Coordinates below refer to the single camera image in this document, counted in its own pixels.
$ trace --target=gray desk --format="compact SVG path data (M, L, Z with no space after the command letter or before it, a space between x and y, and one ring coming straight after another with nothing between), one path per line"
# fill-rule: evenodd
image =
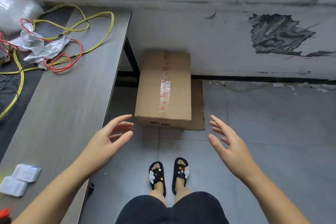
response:
M84 55L68 72L45 72L0 164L1 177L11 175L19 163L42 167L39 178L21 198L0 195L0 209L10 207L16 218L29 203L82 152L104 122L109 107L131 10L84 8L87 17L103 11L115 15L114 27L103 45ZM74 10L67 27L79 20ZM90 29L72 33L84 50L99 43L108 32L110 18L90 21ZM70 44L65 52L78 53ZM62 223L77 223L87 182L77 193Z

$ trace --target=gray floor tile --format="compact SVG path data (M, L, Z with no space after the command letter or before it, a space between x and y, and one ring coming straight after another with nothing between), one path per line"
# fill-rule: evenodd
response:
M191 131L178 128L160 128L160 138L208 141L208 134L213 133L209 124L210 115L228 121L225 101L225 88L216 82L203 81L205 130Z
M159 138L159 128L142 126L134 117L137 92L136 88L115 87L105 123L108 123L117 116L132 114L131 122L134 122L133 132L137 137Z
M148 169L157 160L158 139L133 137L91 181L94 192L87 200L81 224L115 223L132 198L149 194Z
M336 218L336 148L248 144L264 173L312 223ZM237 181L240 223L267 223L252 193Z
M168 206L174 204L171 180L177 157L185 158L190 167L186 187L214 195L220 201L230 224L238 223L236 178L206 141L160 139L158 160L164 165Z
M246 142L336 145L336 91L287 86L243 93L226 89L226 99L229 125Z

